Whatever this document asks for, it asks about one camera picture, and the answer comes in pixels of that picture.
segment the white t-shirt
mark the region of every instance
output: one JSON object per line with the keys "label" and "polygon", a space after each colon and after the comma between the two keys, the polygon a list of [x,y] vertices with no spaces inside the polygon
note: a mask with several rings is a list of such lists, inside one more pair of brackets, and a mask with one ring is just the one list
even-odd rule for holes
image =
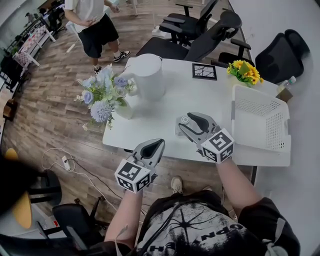
{"label": "white t-shirt", "polygon": [[[104,0],[65,0],[64,8],[66,10],[73,10],[80,20],[92,20],[95,19],[96,22],[100,21],[104,16]],[[87,26],[81,26],[74,24],[75,30],[80,33],[82,30],[86,29]]]}

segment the water bottle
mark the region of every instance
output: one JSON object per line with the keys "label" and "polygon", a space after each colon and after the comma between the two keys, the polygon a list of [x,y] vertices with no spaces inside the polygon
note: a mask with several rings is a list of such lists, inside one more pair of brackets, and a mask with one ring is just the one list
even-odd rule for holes
{"label": "water bottle", "polygon": [[284,89],[287,89],[288,91],[291,90],[292,85],[297,81],[297,79],[294,76],[291,76],[289,80],[284,80],[282,83],[279,84],[277,88],[278,94],[281,93]]}

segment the black shorts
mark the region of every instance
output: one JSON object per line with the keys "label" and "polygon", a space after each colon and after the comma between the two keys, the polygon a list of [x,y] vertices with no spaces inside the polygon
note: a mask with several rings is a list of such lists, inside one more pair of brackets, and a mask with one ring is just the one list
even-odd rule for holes
{"label": "black shorts", "polygon": [[102,46],[119,38],[118,32],[108,15],[78,33],[86,55],[98,59],[101,57]]}

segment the white pitcher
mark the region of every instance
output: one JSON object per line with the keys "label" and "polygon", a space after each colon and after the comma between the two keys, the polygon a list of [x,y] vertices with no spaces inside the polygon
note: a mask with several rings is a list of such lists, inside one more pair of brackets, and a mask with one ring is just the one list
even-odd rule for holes
{"label": "white pitcher", "polygon": [[139,95],[148,101],[156,101],[165,94],[162,62],[161,57],[149,53],[128,60],[128,66],[120,76],[134,79],[137,88],[130,96]]}

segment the shoe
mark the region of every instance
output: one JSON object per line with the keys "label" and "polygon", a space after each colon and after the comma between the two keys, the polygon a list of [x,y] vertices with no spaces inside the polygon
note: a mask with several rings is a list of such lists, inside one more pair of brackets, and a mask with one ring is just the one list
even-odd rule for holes
{"label": "shoe", "polygon": [[171,188],[172,188],[172,192],[174,194],[176,194],[176,193],[183,194],[183,191],[182,191],[183,183],[182,183],[182,179],[180,176],[175,176],[172,178]]}
{"label": "shoe", "polygon": [[93,67],[93,71],[94,71],[95,75],[98,75],[99,72],[101,71],[101,66],[98,66],[97,68]]}
{"label": "shoe", "polygon": [[206,186],[206,187],[205,187],[205,188],[203,188],[202,190],[213,191],[213,190],[212,190],[212,187],[210,187],[210,186]]}
{"label": "shoe", "polygon": [[119,57],[113,57],[113,61],[114,62],[119,62],[121,61],[122,59],[126,58],[126,57],[129,57],[131,54],[131,52],[129,50],[126,50],[126,51],[120,51],[120,56]]}

